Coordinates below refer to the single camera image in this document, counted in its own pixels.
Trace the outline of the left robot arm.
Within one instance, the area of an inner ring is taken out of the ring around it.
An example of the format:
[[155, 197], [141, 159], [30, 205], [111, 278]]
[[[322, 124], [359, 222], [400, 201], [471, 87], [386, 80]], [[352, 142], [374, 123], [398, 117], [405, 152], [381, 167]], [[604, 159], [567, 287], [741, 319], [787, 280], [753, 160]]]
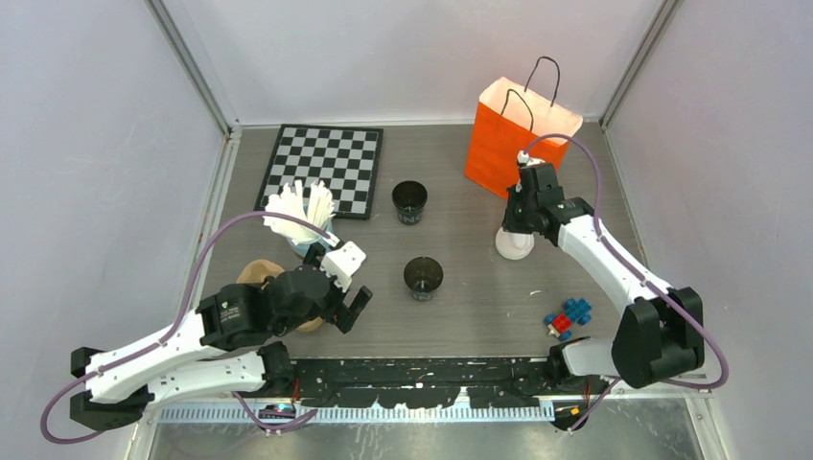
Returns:
[[365, 259], [351, 241], [331, 251], [315, 243], [295, 269], [261, 283], [230, 284], [202, 299], [177, 329], [109, 352], [80, 347], [71, 355], [71, 372], [84, 389], [70, 399], [71, 419], [108, 431], [185, 398], [258, 390], [286, 395], [294, 372], [286, 348], [270, 340], [317, 318], [348, 333], [372, 298], [361, 287], [350, 305], [344, 303]]

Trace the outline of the black paper cup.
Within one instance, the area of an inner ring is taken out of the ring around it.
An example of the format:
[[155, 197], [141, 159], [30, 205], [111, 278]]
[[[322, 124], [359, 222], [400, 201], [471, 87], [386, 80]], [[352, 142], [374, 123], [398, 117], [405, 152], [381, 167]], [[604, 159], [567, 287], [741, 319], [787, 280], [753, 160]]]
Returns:
[[404, 281], [411, 297], [416, 301], [429, 301], [440, 288], [444, 271], [440, 263], [430, 257], [417, 257], [404, 268]]
[[414, 225], [421, 221], [428, 201], [428, 191], [422, 183], [414, 180], [400, 182], [393, 188], [391, 198], [400, 223]]

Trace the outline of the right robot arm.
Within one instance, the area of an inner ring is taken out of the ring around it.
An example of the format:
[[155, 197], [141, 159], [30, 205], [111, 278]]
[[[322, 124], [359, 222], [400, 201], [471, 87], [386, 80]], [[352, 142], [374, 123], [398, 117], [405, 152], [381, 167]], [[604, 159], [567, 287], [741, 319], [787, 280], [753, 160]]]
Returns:
[[556, 391], [571, 393], [586, 376], [620, 378], [642, 388], [705, 363], [705, 340], [697, 330], [703, 321], [700, 295], [672, 287], [632, 257], [590, 204], [565, 196], [552, 165], [520, 166], [501, 229], [539, 234], [571, 256], [620, 315], [613, 339], [575, 338], [550, 349], [547, 380]]

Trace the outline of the white cup lid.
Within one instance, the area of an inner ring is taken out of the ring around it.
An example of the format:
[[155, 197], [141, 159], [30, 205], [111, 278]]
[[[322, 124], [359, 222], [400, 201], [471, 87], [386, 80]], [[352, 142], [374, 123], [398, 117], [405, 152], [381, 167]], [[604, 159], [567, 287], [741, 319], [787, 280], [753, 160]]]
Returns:
[[504, 259], [510, 261], [524, 259], [532, 252], [534, 245], [532, 234], [512, 233], [502, 227], [495, 236], [495, 248]]

